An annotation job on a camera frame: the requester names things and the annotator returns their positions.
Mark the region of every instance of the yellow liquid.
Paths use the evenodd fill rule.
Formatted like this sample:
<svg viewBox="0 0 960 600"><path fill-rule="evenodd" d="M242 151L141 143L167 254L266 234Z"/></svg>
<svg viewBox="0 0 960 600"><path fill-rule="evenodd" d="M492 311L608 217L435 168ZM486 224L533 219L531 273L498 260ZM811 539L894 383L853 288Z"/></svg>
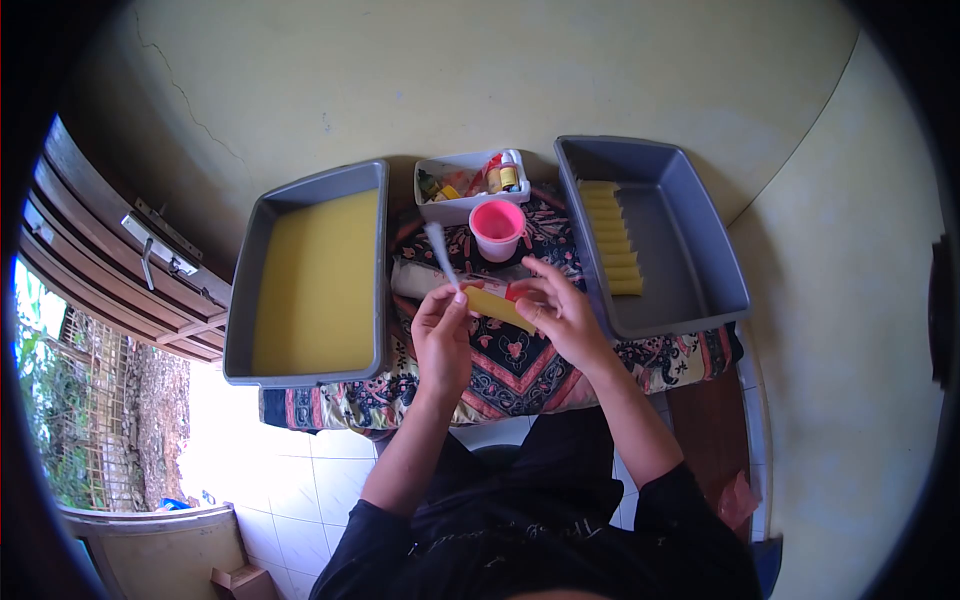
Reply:
<svg viewBox="0 0 960 600"><path fill-rule="evenodd" d="M373 362L377 190L276 220L253 325L252 371L353 371Z"/></svg>

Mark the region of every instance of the wooden door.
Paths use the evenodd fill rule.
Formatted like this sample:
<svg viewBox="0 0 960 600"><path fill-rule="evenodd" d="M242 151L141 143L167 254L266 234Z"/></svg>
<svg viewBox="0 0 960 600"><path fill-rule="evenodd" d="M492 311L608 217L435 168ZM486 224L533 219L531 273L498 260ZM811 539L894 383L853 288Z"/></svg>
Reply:
<svg viewBox="0 0 960 600"><path fill-rule="evenodd" d="M144 243L122 225L125 217L156 243L147 252L152 286L141 261ZM160 247L181 257L180 263L171 267L157 255ZM34 170L20 260L50 290L138 340L184 358L223 357L229 284L143 201L121 196L59 118Z"/></svg>

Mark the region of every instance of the finger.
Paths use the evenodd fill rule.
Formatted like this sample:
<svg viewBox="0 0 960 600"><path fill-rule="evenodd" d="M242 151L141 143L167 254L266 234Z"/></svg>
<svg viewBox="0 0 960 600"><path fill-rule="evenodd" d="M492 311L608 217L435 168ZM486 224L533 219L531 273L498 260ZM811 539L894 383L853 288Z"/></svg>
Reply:
<svg viewBox="0 0 960 600"><path fill-rule="evenodd" d="M547 337L554 337L555 333L558 332L560 321L550 314L551 311L548 307L536 304L530 299L521 298L516 301L515 308L521 317L532 323L537 329L541 329Z"/></svg>
<svg viewBox="0 0 960 600"><path fill-rule="evenodd" d="M474 319L475 317L473 316L472 311L468 311L467 314L464 315L463 321L460 323L460 326L464 329L464 331L467 332L467 335L470 334L470 328L473 327Z"/></svg>
<svg viewBox="0 0 960 600"><path fill-rule="evenodd" d="M528 290L537 290L543 292L548 296L556 296L557 290L553 287L553 284L544 279L543 277L526 277L520 281L514 281L510 284L510 290L512 292L525 292Z"/></svg>
<svg viewBox="0 0 960 600"><path fill-rule="evenodd" d="M519 295L520 298L526 298L534 302L550 302L550 297L540 290L530 290Z"/></svg>
<svg viewBox="0 0 960 600"><path fill-rule="evenodd" d="M430 290L423 298L423 302L420 303L420 308L417 309L417 314L414 315L412 325L420 326L428 319L434 322L438 321L453 299L454 294L456 294L456 292L449 283L435 290Z"/></svg>
<svg viewBox="0 0 960 600"><path fill-rule="evenodd" d="M442 315L444 309L450 303L450 298L456 293L456 288L450 283L430 290L426 296L423 297L423 302L420 303L420 309L417 311L417 314L422 312L427 315Z"/></svg>
<svg viewBox="0 0 960 600"><path fill-rule="evenodd" d="M553 265L548 265L542 260L537 260L533 256L524 256L523 260L520 262L523 263L523 266L527 269L530 269L536 275L544 277L547 281L553 284L554 289L557 291L557 296L561 300L566 298L572 298L572 294L577 292L577 288L573 287L573 284L560 272L559 269Z"/></svg>
<svg viewBox="0 0 960 600"><path fill-rule="evenodd" d="M460 325L461 321L468 314L468 312L467 295L463 292L459 292L456 296L454 296L453 301L446 306L444 315L441 317L437 326L433 329L434 332L452 337L454 330Z"/></svg>

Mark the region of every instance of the cardboard box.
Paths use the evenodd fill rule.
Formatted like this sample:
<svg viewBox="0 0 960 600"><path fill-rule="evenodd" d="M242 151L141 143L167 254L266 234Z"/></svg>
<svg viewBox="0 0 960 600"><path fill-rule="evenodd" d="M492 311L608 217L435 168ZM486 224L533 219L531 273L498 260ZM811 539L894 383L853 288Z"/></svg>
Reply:
<svg viewBox="0 0 960 600"><path fill-rule="evenodd" d="M217 597L224 600L279 600L270 573L247 564L227 573L217 567L210 569L210 581Z"/></svg>

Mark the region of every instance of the crack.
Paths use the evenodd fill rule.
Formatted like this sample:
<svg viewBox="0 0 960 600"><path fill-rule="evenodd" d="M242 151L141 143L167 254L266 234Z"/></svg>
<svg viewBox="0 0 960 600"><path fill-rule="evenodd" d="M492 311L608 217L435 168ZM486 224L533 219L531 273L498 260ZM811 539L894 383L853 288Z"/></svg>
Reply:
<svg viewBox="0 0 960 600"><path fill-rule="evenodd" d="M183 101L186 103L186 111L190 114L190 118L193 120L195 124L204 128L204 131L210 137L210 139L212 139L216 143L223 146L224 150L229 152L231 156L233 156L243 164L243 168L247 171L247 178L250 180L250 187L251 189L253 189L253 174L250 171L250 167L247 166L247 161L244 160L242 156L238 155L233 150L231 150L230 146L224 143L223 140L215 137L209 127L207 127L206 125L204 125L203 123L197 120L197 117L194 116L193 114L193 107L190 106L190 99L186 97L186 92L183 91L183 88L180 87L180 85L174 81L174 70L170 67L170 61L167 60L166 55L163 54L163 51L160 50L160 47L157 46L155 43L150 42L148 44L145 41L143 41L143 35L140 33L140 13L137 11L136 7L133 7L133 17L136 19L136 37L137 39L140 40L140 46L143 48L155 48L156 52L160 54L160 57L163 59L163 64L167 66L167 72L170 73L170 85L175 87L180 92L180 95L183 96Z"/></svg>

